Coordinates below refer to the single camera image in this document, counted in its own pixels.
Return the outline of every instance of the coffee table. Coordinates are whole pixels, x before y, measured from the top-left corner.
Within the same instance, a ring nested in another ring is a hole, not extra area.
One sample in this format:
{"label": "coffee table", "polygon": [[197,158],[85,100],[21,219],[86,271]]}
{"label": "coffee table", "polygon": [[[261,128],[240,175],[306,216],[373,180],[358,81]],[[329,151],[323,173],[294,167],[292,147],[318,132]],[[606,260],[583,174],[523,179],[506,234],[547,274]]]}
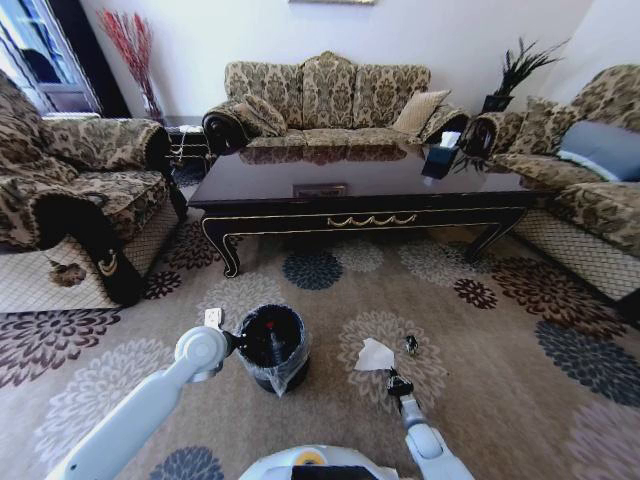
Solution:
{"label": "coffee table", "polygon": [[254,147],[218,158],[189,206],[225,262],[240,271],[232,235],[486,225],[470,262],[551,195],[526,177],[427,158],[428,147]]}

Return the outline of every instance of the table leg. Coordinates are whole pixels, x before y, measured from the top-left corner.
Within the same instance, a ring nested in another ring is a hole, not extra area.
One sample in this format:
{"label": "table leg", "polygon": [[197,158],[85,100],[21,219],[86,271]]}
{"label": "table leg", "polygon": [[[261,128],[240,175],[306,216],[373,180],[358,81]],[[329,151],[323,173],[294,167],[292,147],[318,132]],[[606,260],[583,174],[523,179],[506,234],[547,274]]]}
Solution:
{"label": "table leg", "polygon": [[233,278],[240,271],[240,260],[236,248],[230,242],[230,234],[216,228],[215,222],[204,222],[204,232],[211,245],[220,253],[224,260],[224,276]]}
{"label": "table leg", "polygon": [[514,210],[510,216],[502,219],[500,223],[489,225],[485,228],[485,230],[478,235],[478,238],[467,247],[467,251],[464,254],[465,259],[468,262],[475,262],[485,248],[515,227],[522,217],[524,217],[525,213],[527,213],[526,209]]}

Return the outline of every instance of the sofa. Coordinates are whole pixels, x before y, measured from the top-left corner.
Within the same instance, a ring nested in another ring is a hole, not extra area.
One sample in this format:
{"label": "sofa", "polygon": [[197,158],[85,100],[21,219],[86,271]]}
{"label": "sofa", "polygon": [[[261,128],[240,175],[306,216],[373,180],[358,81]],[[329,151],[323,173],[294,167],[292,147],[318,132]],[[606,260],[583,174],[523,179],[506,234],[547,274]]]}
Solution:
{"label": "sofa", "polygon": [[43,119],[0,71],[0,311],[131,305],[186,215],[142,119]]}
{"label": "sofa", "polygon": [[[640,132],[640,65],[600,72],[573,99],[575,120]],[[510,151],[526,112],[485,113],[465,134],[489,162],[557,190],[515,232],[637,315],[640,307],[640,183],[610,182],[553,155]],[[533,143],[538,139],[528,139]]]}
{"label": "sofa", "polygon": [[[218,155],[244,146],[282,147],[286,155],[288,147],[432,143],[442,131],[463,131],[467,113],[442,104],[418,136],[388,128],[415,92],[427,91],[430,80],[424,66],[356,65],[332,52],[299,65],[232,62],[225,69],[227,101],[204,115],[204,133]],[[232,108],[247,94],[282,114],[285,135],[248,133]]]}

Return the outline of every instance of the floor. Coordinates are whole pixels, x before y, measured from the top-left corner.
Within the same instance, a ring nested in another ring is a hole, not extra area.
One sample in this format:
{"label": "floor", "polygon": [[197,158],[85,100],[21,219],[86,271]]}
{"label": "floor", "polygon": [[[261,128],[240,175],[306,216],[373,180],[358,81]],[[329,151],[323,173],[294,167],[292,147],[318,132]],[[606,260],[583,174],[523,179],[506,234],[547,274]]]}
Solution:
{"label": "floor", "polygon": [[233,355],[216,378],[185,388],[118,478],[235,479],[261,456],[307,443],[352,447],[419,478],[384,375],[353,371],[368,337],[395,351],[475,478],[640,478],[640,332],[516,240],[471,266],[463,229],[246,237],[244,273],[225,279],[190,215],[138,305],[0,319],[2,478],[43,478],[172,361],[206,308],[222,307],[232,329],[264,303],[290,305],[311,332],[302,385],[278,398]]}

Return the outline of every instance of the red dried branches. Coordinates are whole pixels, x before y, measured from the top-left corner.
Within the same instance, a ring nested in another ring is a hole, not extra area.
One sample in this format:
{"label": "red dried branches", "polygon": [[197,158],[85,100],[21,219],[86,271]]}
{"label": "red dried branches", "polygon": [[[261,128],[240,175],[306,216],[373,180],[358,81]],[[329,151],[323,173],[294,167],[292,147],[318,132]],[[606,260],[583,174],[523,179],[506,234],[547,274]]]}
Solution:
{"label": "red dried branches", "polygon": [[131,75],[140,85],[145,100],[149,103],[145,107],[152,118],[159,117],[160,109],[156,105],[149,80],[149,59],[153,39],[149,22],[140,18],[137,13],[133,17],[105,9],[97,13],[100,26],[114,43]]}

